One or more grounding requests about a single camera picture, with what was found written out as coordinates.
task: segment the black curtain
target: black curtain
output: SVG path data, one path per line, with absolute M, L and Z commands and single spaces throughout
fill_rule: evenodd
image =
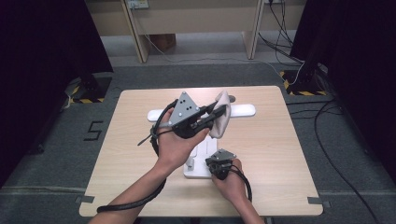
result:
M 1 1 L 0 186 L 50 127 L 68 83 L 112 71 L 84 1 Z
M 326 12 L 337 4 L 331 15 Z M 357 133 L 396 182 L 396 1 L 308 0 L 291 55 L 306 60 L 321 51 L 318 63 L 328 66 Z M 335 29 L 320 48 L 312 48 L 330 19 Z

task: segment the yellow and black warning tape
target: yellow and black warning tape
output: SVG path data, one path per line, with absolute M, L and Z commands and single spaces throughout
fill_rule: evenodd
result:
M 73 89 L 73 93 L 72 93 L 72 103 L 77 103 L 77 104 L 91 104 L 91 103 L 102 103 L 105 98 L 88 98 L 88 99 L 76 99 L 73 98 L 73 96 L 78 92 L 79 89 L 79 85 L 77 85 L 74 89 Z
M 310 91 L 310 90 L 296 91 L 296 90 L 293 90 L 292 85 L 290 85 L 288 80 L 286 78 L 284 78 L 285 72 L 281 71 L 279 74 L 283 78 L 283 85 L 285 86 L 286 92 L 289 95 L 304 95 L 304 96 L 326 95 L 326 91 Z

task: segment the cardboard box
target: cardboard box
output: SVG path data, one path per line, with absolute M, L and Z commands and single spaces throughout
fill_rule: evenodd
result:
M 176 35 L 150 35 L 149 39 L 161 51 L 166 51 L 176 45 Z

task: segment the gray carpet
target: gray carpet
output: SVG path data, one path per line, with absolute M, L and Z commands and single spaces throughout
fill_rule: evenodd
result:
M 280 71 L 284 67 L 275 64 Z M 78 214 L 78 196 L 84 194 L 122 90 L 215 86 L 276 85 L 283 90 L 290 113 L 318 110 L 332 96 L 287 95 L 281 78 L 263 63 L 116 67 L 106 99 L 101 104 L 71 104 L 59 114 L 44 142 L 45 152 L 25 156 L 0 190 L 0 223 L 86 223 Z M 363 149 L 337 103 L 318 118 L 318 135 L 333 163 L 361 193 L 381 223 L 396 223 L 396 188 L 380 163 Z M 318 217 L 274 217 L 279 223 L 374 223 L 350 186 L 331 167 L 314 131 L 316 111 L 291 114 L 309 169 L 321 199 L 331 204 Z M 96 136 L 97 141 L 84 141 Z

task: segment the forearm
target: forearm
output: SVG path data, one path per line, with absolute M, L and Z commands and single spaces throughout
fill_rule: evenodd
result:
M 232 202 L 232 204 L 246 224 L 264 223 L 253 207 L 253 204 L 248 199 Z
M 133 203 L 146 198 L 158 188 L 171 173 L 171 171 L 163 169 L 156 164 L 110 204 Z M 134 223 L 134 220 L 143 207 L 144 205 L 123 211 L 99 213 L 90 223 Z

